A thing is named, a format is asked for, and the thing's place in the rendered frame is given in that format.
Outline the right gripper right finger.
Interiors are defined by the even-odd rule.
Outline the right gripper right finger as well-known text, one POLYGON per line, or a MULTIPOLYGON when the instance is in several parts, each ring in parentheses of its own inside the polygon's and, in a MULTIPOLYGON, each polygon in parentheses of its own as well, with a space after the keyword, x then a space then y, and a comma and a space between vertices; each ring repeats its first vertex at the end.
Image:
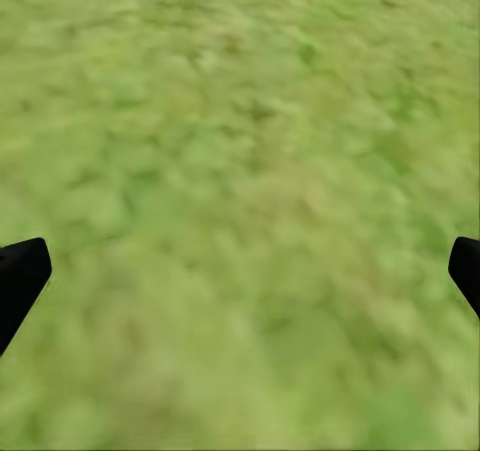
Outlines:
POLYGON ((448 271, 480 318, 480 241, 458 237, 448 271))

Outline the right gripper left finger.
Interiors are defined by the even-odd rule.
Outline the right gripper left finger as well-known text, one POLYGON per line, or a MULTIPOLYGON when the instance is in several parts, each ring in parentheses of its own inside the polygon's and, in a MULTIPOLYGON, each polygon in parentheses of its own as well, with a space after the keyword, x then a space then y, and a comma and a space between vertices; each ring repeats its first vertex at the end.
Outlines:
POLYGON ((0 357, 51 274, 44 238, 0 248, 0 357))

